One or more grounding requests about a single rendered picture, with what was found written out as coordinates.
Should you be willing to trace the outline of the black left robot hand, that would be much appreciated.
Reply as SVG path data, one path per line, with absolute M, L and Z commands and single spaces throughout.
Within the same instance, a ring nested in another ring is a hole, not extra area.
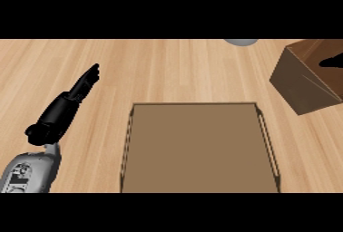
M 37 123 L 26 128 L 25 135 L 32 145 L 53 144 L 63 137 L 78 111 L 78 106 L 97 81 L 99 64 L 96 63 L 79 76 L 71 90 L 57 95 Z

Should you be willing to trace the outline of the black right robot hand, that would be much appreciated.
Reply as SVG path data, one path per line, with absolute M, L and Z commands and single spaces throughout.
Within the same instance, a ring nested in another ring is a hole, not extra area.
M 320 67 L 335 67 L 335 68 L 343 68 L 343 53 L 335 55 L 334 57 L 329 57 L 323 59 L 319 62 Z

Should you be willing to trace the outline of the brown cardboard box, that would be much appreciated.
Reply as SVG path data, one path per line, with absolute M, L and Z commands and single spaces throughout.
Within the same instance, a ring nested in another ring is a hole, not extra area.
M 343 68 L 319 62 L 343 53 L 343 39 L 306 39 L 283 47 L 270 83 L 297 115 L 343 103 Z

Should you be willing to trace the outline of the brown wooden tray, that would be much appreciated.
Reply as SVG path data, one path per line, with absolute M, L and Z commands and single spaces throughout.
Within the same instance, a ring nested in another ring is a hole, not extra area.
M 278 193 L 279 167 L 257 104 L 134 104 L 121 192 Z

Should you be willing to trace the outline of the grey round object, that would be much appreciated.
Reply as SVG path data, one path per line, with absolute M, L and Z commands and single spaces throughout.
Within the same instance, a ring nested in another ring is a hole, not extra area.
M 249 46 L 255 44 L 258 39 L 223 39 L 226 43 L 235 45 L 235 46 Z

